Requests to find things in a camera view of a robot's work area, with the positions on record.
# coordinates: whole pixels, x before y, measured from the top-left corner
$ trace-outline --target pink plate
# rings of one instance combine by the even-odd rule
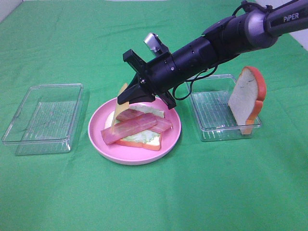
[[[163,133],[161,149],[159,151],[144,148],[126,147],[118,144],[106,145],[102,139],[101,130],[105,121],[116,107],[116,98],[100,106],[92,115],[89,126],[89,138],[96,150],[107,159],[123,165],[143,165],[155,161],[166,155],[176,144],[181,133],[181,122],[178,113],[173,108],[168,110],[166,104],[159,98],[152,103],[138,103],[165,111],[165,118],[172,122],[172,129]]]

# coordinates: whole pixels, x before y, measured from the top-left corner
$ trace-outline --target clear plastic container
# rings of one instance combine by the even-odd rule
[[[30,87],[2,137],[16,155],[66,153],[81,112],[82,84]]]
[[[259,117],[252,125],[237,125],[228,106],[235,83],[236,79],[232,75],[215,75],[193,84],[190,99],[201,141],[251,138],[252,134],[243,135],[240,129],[261,126]]]

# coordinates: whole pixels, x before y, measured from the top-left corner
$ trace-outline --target bread slice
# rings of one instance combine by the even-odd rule
[[[236,81],[228,105],[238,125],[254,124],[262,109],[266,96],[266,84],[260,71],[253,66],[245,66]],[[243,135],[249,135],[252,128],[242,128]]]
[[[160,116],[160,117],[164,117],[165,115],[164,111],[157,110],[155,108],[148,107],[145,105],[138,105],[138,104],[131,105],[130,108],[142,111],[144,113],[151,112],[155,114],[156,116]],[[113,115],[114,115],[114,112],[112,112],[107,117],[104,128],[110,127]],[[123,146],[140,147],[140,148],[145,148],[148,150],[158,151],[161,148],[161,139],[162,139],[162,134],[153,132],[150,130],[144,130],[135,135],[122,138],[116,141],[115,143],[119,145],[123,145]]]

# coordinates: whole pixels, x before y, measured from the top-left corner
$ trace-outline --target robotic arm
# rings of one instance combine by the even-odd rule
[[[242,8],[245,14],[236,16]],[[156,34],[150,33],[144,42],[156,57],[146,63],[133,50],[123,54],[124,62],[136,75],[117,101],[152,102],[158,95],[171,109],[176,102],[169,89],[175,91],[178,85],[202,71],[216,69],[241,53],[268,48],[280,35],[305,28],[308,0],[292,0],[276,9],[244,0],[232,16],[215,23],[201,37],[174,53]]]

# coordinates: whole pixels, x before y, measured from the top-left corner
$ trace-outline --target green surface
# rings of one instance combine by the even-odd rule
[[[0,230],[307,230],[308,53],[290,35],[218,68],[238,76],[252,65],[265,77],[263,126],[252,139],[200,142],[189,100],[176,107],[178,143],[156,162],[113,163],[88,139],[94,111],[134,75],[125,51],[152,59],[143,44],[149,32],[175,51],[239,4],[26,1],[7,17],[0,24],[0,133],[30,86],[82,83],[89,103],[70,153],[15,156],[0,145]]]

